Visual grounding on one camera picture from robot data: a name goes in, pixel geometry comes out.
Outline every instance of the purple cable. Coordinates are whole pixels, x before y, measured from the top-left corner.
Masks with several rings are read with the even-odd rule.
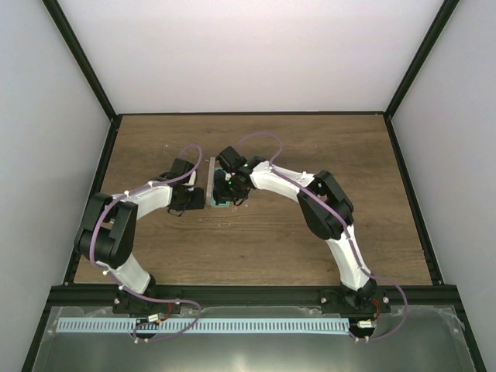
[[[396,289],[398,289],[398,291],[400,292],[401,297],[403,298],[403,302],[405,304],[405,312],[404,312],[403,318],[401,318],[401,321],[398,323],[398,325],[394,329],[392,329],[390,332],[388,332],[388,333],[386,333],[384,335],[381,335],[381,336],[370,338],[369,341],[372,341],[372,340],[376,340],[377,341],[379,339],[384,339],[384,338],[386,338],[388,336],[391,336],[391,335],[395,334],[403,326],[403,324],[405,324],[405,321],[406,321],[406,319],[408,317],[408,300],[406,298],[405,291],[403,291],[403,289],[400,287],[400,285],[398,283],[396,283],[395,281],[393,281],[392,279],[390,279],[388,277],[378,277],[378,276],[375,276],[375,275],[373,275],[372,273],[366,271],[363,268],[363,262],[361,261],[361,259],[358,256],[357,248],[355,247],[355,245],[353,244],[353,241],[351,240],[351,235],[350,235],[350,232],[348,231],[348,225],[346,224],[346,222],[344,221],[344,219],[338,214],[338,212],[336,212],[334,209],[332,209],[331,207],[329,207],[317,195],[313,194],[311,191],[309,191],[306,188],[304,188],[303,186],[301,186],[298,182],[296,182],[296,181],[294,181],[294,180],[292,180],[292,179],[284,176],[283,174],[277,172],[274,169],[273,162],[274,162],[274,160],[279,155],[281,155],[282,150],[283,150],[283,143],[282,143],[281,138],[279,138],[275,134],[272,134],[272,133],[269,133],[269,132],[256,132],[256,133],[249,134],[248,136],[242,138],[237,144],[239,145],[239,144],[243,143],[245,140],[248,140],[249,138],[255,137],[255,136],[269,136],[269,137],[272,137],[272,138],[276,139],[279,142],[279,150],[269,160],[270,171],[272,173],[276,174],[278,177],[282,178],[283,180],[289,182],[290,184],[293,184],[294,186],[296,186],[297,188],[299,188],[300,190],[302,190],[304,193],[306,193],[306,195],[308,195],[310,198],[312,198],[313,200],[315,200],[319,205],[321,205],[327,212],[329,212],[331,215],[333,215],[339,221],[339,223],[343,226],[345,237],[348,240],[348,243],[350,244],[351,250],[353,252],[353,256],[355,257],[356,263],[358,264],[360,270],[362,270],[362,272],[365,275],[367,275],[368,277],[370,277],[370,278],[372,278],[372,279],[374,279],[376,281],[386,281],[386,282],[394,285],[396,287]],[[350,333],[350,335],[355,340],[358,339],[360,341],[367,341],[366,339],[361,339],[359,337],[356,337],[352,333]]]
[[[103,210],[102,214],[100,215],[100,218],[96,222],[95,230],[93,231],[93,235],[91,236],[89,257],[90,257],[90,261],[93,264],[93,266],[95,266],[97,268],[105,267],[103,265],[98,264],[95,261],[95,244],[96,244],[96,238],[98,236],[98,232],[100,231],[100,228],[102,227],[102,223],[103,223],[105,217],[107,216],[107,214],[112,210],[112,208],[114,207],[114,205],[116,205],[117,203],[119,203],[121,200],[124,200],[124,199],[128,198],[128,195],[131,195],[132,196],[132,195],[137,194],[137,193],[139,193],[139,192],[141,192],[143,190],[147,190],[147,189],[150,189],[150,188],[155,188],[156,186],[164,186],[166,184],[170,184],[172,182],[180,181],[180,180],[182,180],[182,179],[184,179],[186,177],[189,177],[199,167],[199,165],[200,165],[200,163],[202,161],[202,157],[203,157],[203,152],[202,152],[201,147],[198,146],[198,145],[194,145],[194,144],[187,145],[181,151],[180,155],[182,155],[187,149],[189,149],[191,147],[194,147],[195,149],[198,150],[198,161],[196,162],[196,164],[193,166],[193,168],[189,172],[187,172],[186,174],[183,174],[180,177],[173,178],[172,180],[165,180],[165,181],[162,181],[162,182],[153,182],[152,184],[144,184],[143,186],[141,186],[139,188],[135,188],[134,190],[128,192],[127,194],[120,195],[119,197],[117,197],[114,200],[112,200],[110,202],[110,204],[108,204],[105,207],[105,209]],[[117,283],[118,286],[123,286],[123,284],[119,281],[119,279],[114,274],[112,274],[112,277],[113,277],[114,281]],[[186,327],[184,327],[182,330],[180,330],[179,332],[173,333],[172,335],[169,335],[167,337],[161,337],[159,339],[150,339],[149,342],[162,341],[164,339],[172,339],[174,337],[177,337],[177,336],[182,335],[183,333],[185,333],[186,331],[188,331],[192,326],[195,325],[195,323],[200,319],[200,316],[202,314],[202,307],[196,301],[183,300],[183,299],[180,299],[180,298],[177,298],[177,299],[174,299],[174,300],[151,298],[151,297],[147,297],[147,296],[144,296],[142,294],[136,293],[131,288],[128,288],[126,286],[123,286],[123,287],[124,287],[123,289],[126,292],[128,292],[131,295],[133,295],[133,296],[135,296],[137,298],[140,298],[140,299],[142,299],[144,301],[155,302],[155,303],[158,303],[158,304],[174,304],[176,302],[180,302],[182,304],[193,305],[193,306],[195,306],[198,309],[198,316],[195,319],[193,319],[193,322],[191,322],[189,325],[187,325]],[[138,325],[133,330],[133,336],[134,336],[135,339],[137,339],[136,338],[136,331],[140,328],[140,326],[141,325]]]

